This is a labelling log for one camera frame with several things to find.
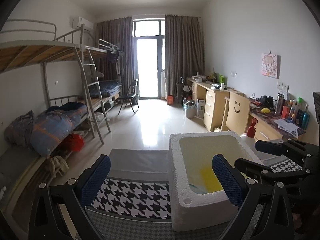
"white wall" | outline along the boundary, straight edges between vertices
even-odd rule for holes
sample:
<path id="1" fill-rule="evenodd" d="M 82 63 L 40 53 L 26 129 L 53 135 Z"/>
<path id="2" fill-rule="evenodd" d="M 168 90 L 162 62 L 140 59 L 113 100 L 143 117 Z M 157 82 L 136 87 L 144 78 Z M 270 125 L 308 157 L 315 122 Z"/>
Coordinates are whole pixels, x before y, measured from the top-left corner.
<path id="1" fill-rule="evenodd" d="M 320 27 L 302 0 L 211 0 L 203 21 L 206 73 L 214 68 L 247 96 L 275 98 L 277 80 L 260 74 L 261 54 L 280 55 L 280 80 L 312 114 L 304 140 L 318 144 L 312 92 L 320 91 Z"/>
<path id="2" fill-rule="evenodd" d="M 81 16 L 94 22 L 94 17 L 67 0 L 21 0 L 10 18 L 34 19 L 57 25 L 57 36 L 72 29 L 73 17 Z M 41 28 L 37 24 L 6 24 L 5 29 Z M 11 40 L 48 39 L 53 35 L 43 33 L 3 33 L 0 43 Z M 48 86 L 50 97 L 81 93 L 79 65 L 76 62 L 48 64 Z M 28 66 L 0 74 L 0 155 L 7 149 L 3 132 L 19 115 L 33 110 L 39 114 L 46 109 L 40 65 Z"/>
<path id="3" fill-rule="evenodd" d="M 96 22 L 104 22 L 108 20 L 134 16 L 135 19 L 144 19 L 150 17 L 158 17 L 159 15 L 173 14 L 184 16 L 200 17 L 200 10 L 193 10 L 188 8 L 175 8 L 175 7 L 146 7 L 146 8 L 132 8 L 128 10 L 120 10 L 114 12 L 107 12 L 98 15 Z"/>

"air conditioner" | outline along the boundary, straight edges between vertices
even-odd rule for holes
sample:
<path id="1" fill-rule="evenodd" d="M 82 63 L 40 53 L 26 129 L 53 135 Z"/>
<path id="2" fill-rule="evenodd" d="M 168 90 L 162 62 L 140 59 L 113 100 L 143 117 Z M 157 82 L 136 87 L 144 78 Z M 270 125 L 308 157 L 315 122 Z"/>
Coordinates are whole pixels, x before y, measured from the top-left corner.
<path id="1" fill-rule="evenodd" d="M 94 28 L 94 24 L 92 22 L 89 22 L 86 19 L 83 19 L 82 17 L 76 17 L 73 19 L 72 22 L 72 28 L 76 29 L 76 28 L 81 28 L 81 25 L 84 24 L 84 29 L 92 32 L 93 28 Z"/>

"bed ladder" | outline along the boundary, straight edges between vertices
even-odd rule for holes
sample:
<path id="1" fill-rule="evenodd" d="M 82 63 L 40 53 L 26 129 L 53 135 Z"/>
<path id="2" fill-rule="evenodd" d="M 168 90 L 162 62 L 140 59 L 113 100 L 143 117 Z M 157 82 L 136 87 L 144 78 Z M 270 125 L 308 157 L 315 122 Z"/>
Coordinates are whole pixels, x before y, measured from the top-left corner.
<path id="1" fill-rule="evenodd" d="M 90 62 L 89 64 L 84 63 L 84 50 L 86 50 L 87 55 L 89 57 L 89 62 Z M 92 122 L 94 122 L 95 128 L 97 129 L 98 135 L 100 137 L 101 143 L 104 144 L 104 141 L 103 141 L 103 138 L 102 138 L 102 135 L 100 132 L 100 125 L 104 121 L 106 121 L 109 132 L 111 132 L 111 129 L 110 129 L 109 121 L 107 118 L 107 113 L 106 113 L 106 110 L 103 105 L 103 99 L 102 99 L 102 95 L 101 95 L 99 80 L 97 78 L 97 75 L 94 75 L 94 82 L 88 84 L 87 78 L 85 76 L 85 70 L 84 70 L 84 66 L 90 66 L 90 69 L 92 70 L 92 72 L 97 73 L 96 65 L 94 64 L 91 52 L 88 48 L 82 48 L 81 59 L 79 57 L 79 53 L 76 48 L 74 48 L 74 52 L 75 52 L 75 55 L 77 56 L 76 58 L 79 63 L 79 66 L 80 66 L 81 80 L 82 80 L 82 85 L 83 85 L 83 90 L 84 90 L 84 101 L 85 101 L 86 106 L 88 108 L 90 108 L 90 112 L 91 112 L 91 118 L 90 118 L 90 114 L 88 117 L 89 117 L 89 123 L 90 123 L 91 130 L 92 130 L 92 136 L 95 137 L 95 132 L 94 132 L 94 128 L 92 125 Z M 94 85 L 97 86 L 97 90 L 98 90 L 98 94 L 99 94 L 99 103 L 101 104 L 102 113 L 104 115 L 103 119 L 99 122 L 97 121 L 97 118 L 94 114 L 94 109 L 93 109 L 93 105 L 92 105 L 92 101 L 91 101 L 91 97 L 90 97 L 90 92 L 89 92 L 89 87 L 94 86 Z"/>

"upper bunk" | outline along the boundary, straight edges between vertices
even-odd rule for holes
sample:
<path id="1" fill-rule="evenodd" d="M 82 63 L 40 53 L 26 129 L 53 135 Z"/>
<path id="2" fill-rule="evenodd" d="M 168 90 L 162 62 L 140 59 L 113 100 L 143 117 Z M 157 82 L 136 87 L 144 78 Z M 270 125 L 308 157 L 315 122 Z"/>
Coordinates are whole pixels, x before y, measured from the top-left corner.
<path id="1" fill-rule="evenodd" d="M 108 51 L 112 53 L 119 50 L 119 47 L 107 41 L 99 39 L 98 47 L 84 45 L 84 25 L 81 28 L 68 32 L 60 37 L 57 35 L 57 26 L 53 23 L 28 20 L 28 19 L 9 19 L 7 22 L 35 22 L 45 25 L 54 26 L 54 31 L 35 30 L 35 29 L 13 29 L 4 30 L 1 33 L 8 32 L 40 32 L 54 34 L 54 39 L 49 40 L 17 40 L 0 43 L 0 74 L 19 67 L 44 63 L 76 60 L 74 48 L 76 48 L 79 57 L 84 60 L 89 59 L 87 49 L 90 50 L 92 57 L 105 57 Z M 74 34 L 79 32 L 80 38 L 78 43 L 74 43 Z M 70 42 L 65 42 L 66 37 L 70 38 Z"/>

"cartoon picture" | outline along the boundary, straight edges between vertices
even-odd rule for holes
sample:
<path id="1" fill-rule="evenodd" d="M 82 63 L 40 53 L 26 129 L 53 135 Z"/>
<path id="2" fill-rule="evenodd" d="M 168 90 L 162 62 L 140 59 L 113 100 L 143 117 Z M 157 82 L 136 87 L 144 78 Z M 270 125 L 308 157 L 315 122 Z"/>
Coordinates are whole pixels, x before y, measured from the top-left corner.
<path id="1" fill-rule="evenodd" d="M 278 55 L 262 54 L 261 74 L 268 77 L 277 78 L 278 76 Z"/>
<path id="2" fill-rule="evenodd" d="M 239 110 L 236 110 L 236 107 L 234 107 L 234 109 L 235 109 L 235 112 L 236 112 L 237 114 L 240 113 L 240 109 L 239 109 Z"/>

